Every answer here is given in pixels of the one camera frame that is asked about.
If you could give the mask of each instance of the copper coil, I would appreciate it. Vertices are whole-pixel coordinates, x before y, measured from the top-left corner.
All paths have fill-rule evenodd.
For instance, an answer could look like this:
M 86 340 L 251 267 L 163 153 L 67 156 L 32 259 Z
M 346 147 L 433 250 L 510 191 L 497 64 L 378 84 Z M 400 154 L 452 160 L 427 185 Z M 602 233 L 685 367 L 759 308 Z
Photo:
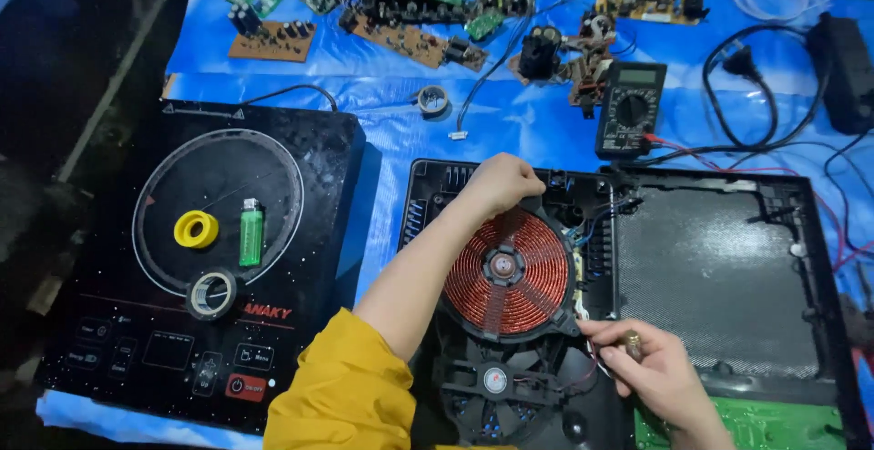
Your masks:
M 501 244 L 515 248 L 524 261 L 523 277 L 512 286 L 496 286 L 483 274 L 486 253 Z M 462 317 L 484 332 L 527 332 L 559 309 L 568 267 L 555 232 L 515 208 L 477 230 L 449 271 L 444 292 Z

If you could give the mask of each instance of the blue plastic sheet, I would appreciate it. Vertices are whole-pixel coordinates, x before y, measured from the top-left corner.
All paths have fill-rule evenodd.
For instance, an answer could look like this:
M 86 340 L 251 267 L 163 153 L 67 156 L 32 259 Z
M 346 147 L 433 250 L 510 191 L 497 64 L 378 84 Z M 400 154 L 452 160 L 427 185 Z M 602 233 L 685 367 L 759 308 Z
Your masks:
M 539 13 L 532 25 L 550 24 L 565 32 L 575 32 L 579 15 L 593 0 L 568 0 L 550 9 L 557 1 L 538 0 L 539 9 L 547 10 Z M 789 10 L 796 0 L 761 1 L 766 8 Z M 689 146 L 727 143 L 704 102 L 701 66 L 718 42 L 754 23 L 743 16 L 731 0 L 705 0 L 705 3 L 712 12 L 699 26 L 623 20 L 617 28 L 616 50 L 636 41 L 636 48 L 623 54 L 622 59 L 669 64 L 657 133 L 669 141 Z M 874 46 L 870 1 L 836 0 L 830 10 L 836 16 L 858 19 L 866 41 Z M 334 94 L 342 111 L 358 117 L 368 141 L 382 158 L 378 170 L 370 169 L 378 172 L 378 185 L 369 222 L 366 215 L 350 220 L 351 226 L 368 227 L 356 299 L 394 256 L 414 159 L 480 161 L 495 153 L 508 152 L 539 167 L 593 172 L 604 164 L 593 153 L 596 122 L 584 120 L 579 109 L 568 106 L 567 85 L 523 87 L 501 66 L 480 89 L 467 112 L 463 125 L 463 129 L 469 131 L 467 140 L 453 142 L 447 133 L 454 131 L 458 109 L 479 74 L 458 65 L 433 70 L 346 35 L 335 26 L 336 11 L 326 17 L 316 17 L 298 0 L 283 1 L 270 18 L 312 20 L 318 25 L 305 64 L 228 59 L 226 53 L 234 29 L 224 17 L 227 11 L 228 4 L 224 0 L 190 0 L 176 52 L 167 67 L 168 73 L 177 74 L 169 98 L 233 103 L 306 82 L 327 89 Z M 810 14 L 799 25 L 811 25 L 814 21 L 814 14 Z M 515 24 L 515 21 L 506 22 L 497 35 L 484 42 L 484 48 L 491 53 L 486 68 L 507 47 L 509 32 Z M 427 26 L 425 29 L 443 37 L 463 35 L 460 26 Z M 781 123 L 775 138 L 780 138 L 803 118 L 810 105 L 815 90 L 810 61 L 800 44 L 784 34 L 761 32 L 751 37 L 749 43 L 759 70 L 777 99 Z M 768 114 L 761 94 L 746 82 L 725 75 L 721 69 L 714 72 L 712 83 L 736 134 L 748 141 L 764 135 Z M 443 86 L 451 106 L 444 116 L 425 121 L 419 109 L 409 103 L 409 96 L 429 84 Z M 261 103 L 329 109 L 320 94 L 309 90 L 292 91 Z M 796 140 L 820 141 L 840 147 L 851 138 L 836 133 L 821 110 Z M 869 170 L 874 160 L 870 146 L 866 140 L 849 152 L 866 172 L 866 177 L 874 177 Z M 840 195 L 822 171 L 830 154 L 830 150 L 819 146 L 795 145 L 751 159 L 744 166 L 786 166 L 810 177 L 815 190 L 843 219 Z M 732 163 L 727 156 L 712 159 L 720 165 Z M 701 167 L 693 159 L 678 159 L 671 165 Z M 859 245 L 866 243 L 874 237 L 874 219 L 871 219 L 874 203 L 842 159 L 834 161 L 831 169 L 852 209 L 850 237 Z M 829 251 L 836 259 L 835 226 L 825 213 L 821 219 Z M 850 292 L 861 305 L 858 280 L 851 272 L 852 268 L 847 267 L 838 274 L 838 286 L 841 291 Z M 859 383 L 870 411 L 874 409 L 874 380 L 867 366 L 860 368 Z M 253 436 L 110 408 L 56 391 L 47 392 L 38 405 L 38 414 L 46 424 L 77 427 L 118 441 L 164 441 L 225 448 L 260 445 L 260 438 Z

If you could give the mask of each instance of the black power adapter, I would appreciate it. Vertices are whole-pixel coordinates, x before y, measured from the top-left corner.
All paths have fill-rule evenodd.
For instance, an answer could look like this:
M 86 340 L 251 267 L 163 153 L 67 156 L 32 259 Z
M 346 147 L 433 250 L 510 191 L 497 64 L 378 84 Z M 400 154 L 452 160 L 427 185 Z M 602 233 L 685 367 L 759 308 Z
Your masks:
M 805 37 L 816 75 L 831 64 L 823 97 L 831 126 L 848 135 L 874 128 L 874 71 L 856 20 L 825 12 Z

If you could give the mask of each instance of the wire connector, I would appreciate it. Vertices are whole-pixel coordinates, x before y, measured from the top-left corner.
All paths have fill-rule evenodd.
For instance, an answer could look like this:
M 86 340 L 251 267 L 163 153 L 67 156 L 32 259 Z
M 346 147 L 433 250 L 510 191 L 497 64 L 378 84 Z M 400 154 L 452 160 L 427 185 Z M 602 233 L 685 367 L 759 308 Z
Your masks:
M 722 61 L 722 68 L 727 73 L 735 76 L 744 76 L 754 80 L 761 79 L 759 69 L 756 68 L 755 62 L 752 61 L 752 49 L 750 46 L 743 46 L 736 50 L 727 59 Z

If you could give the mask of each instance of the yellow jacket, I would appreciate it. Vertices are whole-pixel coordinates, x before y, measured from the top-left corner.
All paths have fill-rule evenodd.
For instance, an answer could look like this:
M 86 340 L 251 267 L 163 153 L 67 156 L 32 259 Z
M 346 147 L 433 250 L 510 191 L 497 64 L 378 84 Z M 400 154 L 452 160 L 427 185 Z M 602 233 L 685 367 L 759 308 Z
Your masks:
M 298 363 L 270 404 L 265 449 L 410 448 L 412 374 L 373 327 L 343 309 Z

